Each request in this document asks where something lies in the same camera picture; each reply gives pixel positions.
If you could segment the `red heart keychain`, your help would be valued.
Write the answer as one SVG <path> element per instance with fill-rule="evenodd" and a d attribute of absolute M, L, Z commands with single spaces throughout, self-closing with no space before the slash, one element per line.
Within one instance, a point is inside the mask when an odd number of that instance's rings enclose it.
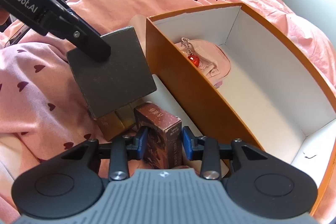
<path fill-rule="evenodd" d="M 200 58 L 195 54 L 193 45 L 188 38 L 181 38 L 181 44 L 187 49 L 187 58 L 198 68 L 200 64 Z"/>

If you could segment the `brown patterned card box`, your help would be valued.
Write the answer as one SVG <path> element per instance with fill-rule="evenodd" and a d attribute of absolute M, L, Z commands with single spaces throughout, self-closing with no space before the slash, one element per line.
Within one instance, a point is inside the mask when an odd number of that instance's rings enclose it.
<path fill-rule="evenodd" d="M 149 128 L 143 160 L 152 169 L 172 169 L 182 165 L 182 121 L 151 102 L 134 109 L 138 128 Z"/>

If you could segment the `orange cardboard storage box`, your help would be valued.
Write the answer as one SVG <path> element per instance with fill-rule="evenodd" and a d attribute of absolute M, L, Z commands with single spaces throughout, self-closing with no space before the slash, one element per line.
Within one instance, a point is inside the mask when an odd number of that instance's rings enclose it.
<path fill-rule="evenodd" d="M 220 87 L 177 48 L 181 38 L 224 51 L 231 69 Z M 148 18 L 146 58 L 202 134 L 243 139 L 306 172 L 317 216 L 335 167 L 335 95 L 290 39 L 244 3 L 202 6 Z"/>

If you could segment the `pink heart-print pyjama cloth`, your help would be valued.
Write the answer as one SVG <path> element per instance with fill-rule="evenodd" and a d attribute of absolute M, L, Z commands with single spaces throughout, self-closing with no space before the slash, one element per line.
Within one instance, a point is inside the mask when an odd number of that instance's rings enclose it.
<path fill-rule="evenodd" d="M 65 55 L 37 42 L 1 50 L 1 133 L 17 135 L 39 160 L 104 140 Z"/>

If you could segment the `pink bed duvet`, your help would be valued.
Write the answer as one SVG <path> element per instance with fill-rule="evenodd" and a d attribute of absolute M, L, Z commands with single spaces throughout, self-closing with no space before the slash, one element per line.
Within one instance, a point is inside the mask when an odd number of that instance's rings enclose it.
<path fill-rule="evenodd" d="M 274 24 L 315 65 L 329 86 L 335 88 L 335 49 L 329 38 L 308 20 L 296 15 L 282 0 L 68 0 L 68 5 L 101 34 L 133 26 L 141 44 L 145 43 L 146 19 L 191 7 L 243 2 Z M 12 23 L 1 33 L 1 50 L 22 27 Z M 29 31 L 18 43 L 45 43 L 66 57 L 72 44 L 55 36 Z M 11 197 L 11 186 L 23 172 L 46 160 L 37 159 L 17 135 L 1 133 L 1 221 L 12 223 L 19 213 Z"/>

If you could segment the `gold jewellery box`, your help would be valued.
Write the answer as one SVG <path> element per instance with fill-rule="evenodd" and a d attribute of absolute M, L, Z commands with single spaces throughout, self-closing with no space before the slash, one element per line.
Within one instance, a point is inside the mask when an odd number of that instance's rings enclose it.
<path fill-rule="evenodd" d="M 134 109 L 143 104 L 143 100 L 137 100 L 103 117 L 96 122 L 106 141 L 122 134 L 133 134 L 137 131 Z"/>

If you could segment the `dark grey square box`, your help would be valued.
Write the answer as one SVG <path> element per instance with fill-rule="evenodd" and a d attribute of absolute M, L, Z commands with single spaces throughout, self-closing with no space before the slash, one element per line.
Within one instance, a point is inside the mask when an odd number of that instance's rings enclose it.
<path fill-rule="evenodd" d="M 99 119 L 157 90 L 134 27 L 102 36 L 111 47 L 103 62 L 80 49 L 67 53 L 68 64 L 94 119 Z"/>

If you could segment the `pink folded garment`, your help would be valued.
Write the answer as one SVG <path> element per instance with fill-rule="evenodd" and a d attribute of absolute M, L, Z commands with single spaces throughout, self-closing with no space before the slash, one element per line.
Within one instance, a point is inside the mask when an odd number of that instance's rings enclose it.
<path fill-rule="evenodd" d="M 219 88 L 223 79 L 228 76 L 231 70 L 231 62 L 226 54 L 216 44 L 207 40 L 194 39 L 190 40 L 193 45 L 194 52 L 200 58 L 200 64 L 197 68 L 209 82 Z M 175 46 L 187 57 L 187 49 L 181 44 L 181 41 L 175 43 Z"/>

